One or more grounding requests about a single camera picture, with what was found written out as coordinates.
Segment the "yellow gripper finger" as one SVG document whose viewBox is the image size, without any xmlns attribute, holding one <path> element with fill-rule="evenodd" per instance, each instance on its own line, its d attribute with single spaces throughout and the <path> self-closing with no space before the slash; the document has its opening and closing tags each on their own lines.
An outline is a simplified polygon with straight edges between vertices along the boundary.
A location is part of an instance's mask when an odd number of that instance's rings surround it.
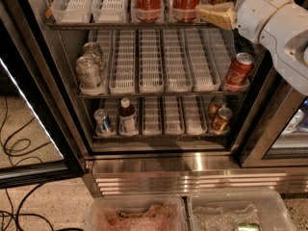
<svg viewBox="0 0 308 231">
<path fill-rule="evenodd" d="M 196 10 L 204 22 L 213 24 L 220 29 L 232 31 L 236 27 L 237 13 L 233 2 L 198 5 Z"/>
</svg>

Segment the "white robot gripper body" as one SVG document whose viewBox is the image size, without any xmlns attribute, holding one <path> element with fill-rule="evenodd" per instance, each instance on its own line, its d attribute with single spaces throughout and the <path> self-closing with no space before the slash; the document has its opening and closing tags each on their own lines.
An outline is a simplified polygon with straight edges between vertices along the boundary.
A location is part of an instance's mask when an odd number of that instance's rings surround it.
<svg viewBox="0 0 308 231">
<path fill-rule="evenodd" d="M 258 43 L 260 34 L 270 18 L 283 6 L 293 1 L 243 0 L 237 11 L 239 34 L 253 43 Z"/>
</svg>

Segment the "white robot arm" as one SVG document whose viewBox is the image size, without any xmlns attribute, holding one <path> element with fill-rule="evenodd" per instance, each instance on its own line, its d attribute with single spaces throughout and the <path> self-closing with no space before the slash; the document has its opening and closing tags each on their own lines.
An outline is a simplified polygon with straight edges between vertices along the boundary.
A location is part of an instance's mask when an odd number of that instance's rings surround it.
<svg viewBox="0 0 308 231">
<path fill-rule="evenodd" d="M 234 30 L 269 50 L 273 66 L 299 93 L 308 95 L 308 10 L 295 0 L 243 0 L 199 5 L 200 18 L 220 29 Z"/>
</svg>

